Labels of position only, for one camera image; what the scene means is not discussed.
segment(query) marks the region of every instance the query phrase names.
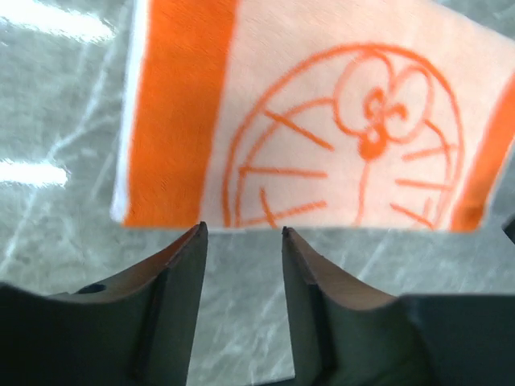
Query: gray marble surface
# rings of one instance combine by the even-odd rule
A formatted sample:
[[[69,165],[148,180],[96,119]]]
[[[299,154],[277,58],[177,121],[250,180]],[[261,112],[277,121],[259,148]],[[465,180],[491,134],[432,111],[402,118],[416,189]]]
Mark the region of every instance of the gray marble surface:
[[[441,1],[515,38],[515,0]],[[156,252],[176,232],[109,218],[130,0],[0,0],[0,280],[77,290]],[[515,292],[515,162],[471,235],[306,230],[321,253],[390,292]],[[280,232],[211,235],[189,385],[293,372]]]

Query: marble countertop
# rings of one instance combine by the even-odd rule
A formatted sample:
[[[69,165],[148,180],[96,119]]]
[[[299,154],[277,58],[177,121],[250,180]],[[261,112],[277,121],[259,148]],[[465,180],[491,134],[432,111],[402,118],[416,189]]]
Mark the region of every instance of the marble countertop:
[[[515,0],[446,6],[515,38]],[[179,233],[109,218],[133,2],[0,2],[0,280],[77,290],[158,251]],[[360,279],[402,292],[515,292],[515,161],[471,235],[306,230]],[[280,232],[210,236],[188,384],[233,386],[293,373]]]

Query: orange and white towel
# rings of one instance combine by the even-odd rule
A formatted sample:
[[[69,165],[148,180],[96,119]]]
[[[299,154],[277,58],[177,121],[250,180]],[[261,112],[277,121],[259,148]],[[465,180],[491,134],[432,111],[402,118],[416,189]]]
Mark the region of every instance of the orange and white towel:
[[[112,217],[477,228],[515,43],[425,0],[137,0]]]

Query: cartoon pupil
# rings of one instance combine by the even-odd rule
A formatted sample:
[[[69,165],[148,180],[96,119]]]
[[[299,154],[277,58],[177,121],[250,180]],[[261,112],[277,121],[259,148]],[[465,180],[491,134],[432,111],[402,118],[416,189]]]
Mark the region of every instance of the cartoon pupil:
[[[336,82],[327,89],[285,102],[297,79],[342,58],[343,71],[328,66]],[[425,59],[380,45],[315,55],[270,87],[240,126],[225,175],[225,225],[441,227],[460,178],[462,136],[455,97]]]

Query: folded towel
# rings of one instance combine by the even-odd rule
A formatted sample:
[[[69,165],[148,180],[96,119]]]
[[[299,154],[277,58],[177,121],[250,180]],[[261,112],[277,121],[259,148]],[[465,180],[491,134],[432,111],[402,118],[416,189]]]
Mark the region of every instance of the folded towel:
[[[424,0],[138,0],[125,226],[477,228],[515,44]]]

